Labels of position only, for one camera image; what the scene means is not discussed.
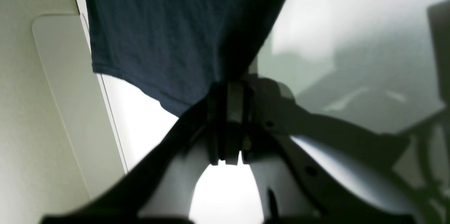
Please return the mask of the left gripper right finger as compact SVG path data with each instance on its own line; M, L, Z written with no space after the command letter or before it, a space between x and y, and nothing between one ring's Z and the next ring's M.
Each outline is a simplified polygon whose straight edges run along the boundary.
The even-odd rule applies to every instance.
M303 136L270 128L244 82L225 83L225 163L252 170L266 224L421 224L386 179Z

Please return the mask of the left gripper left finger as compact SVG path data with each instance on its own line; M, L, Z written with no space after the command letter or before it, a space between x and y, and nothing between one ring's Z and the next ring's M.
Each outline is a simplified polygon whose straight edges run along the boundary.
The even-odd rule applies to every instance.
M187 110L163 141L114 187L69 214L42 224L191 224L196 183L220 152L212 136L220 84Z

